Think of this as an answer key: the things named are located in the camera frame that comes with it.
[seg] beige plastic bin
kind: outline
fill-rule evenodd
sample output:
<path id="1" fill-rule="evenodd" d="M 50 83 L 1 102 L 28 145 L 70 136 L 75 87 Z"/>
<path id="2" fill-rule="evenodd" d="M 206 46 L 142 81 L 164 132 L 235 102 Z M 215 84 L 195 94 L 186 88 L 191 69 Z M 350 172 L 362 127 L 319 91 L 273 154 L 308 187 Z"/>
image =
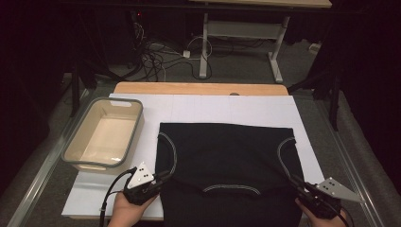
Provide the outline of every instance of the beige plastic bin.
<path id="1" fill-rule="evenodd" d="M 142 111 L 139 100 L 95 99 L 61 158 L 85 172 L 117 175 L 129 169 L 145 121 Z"/>

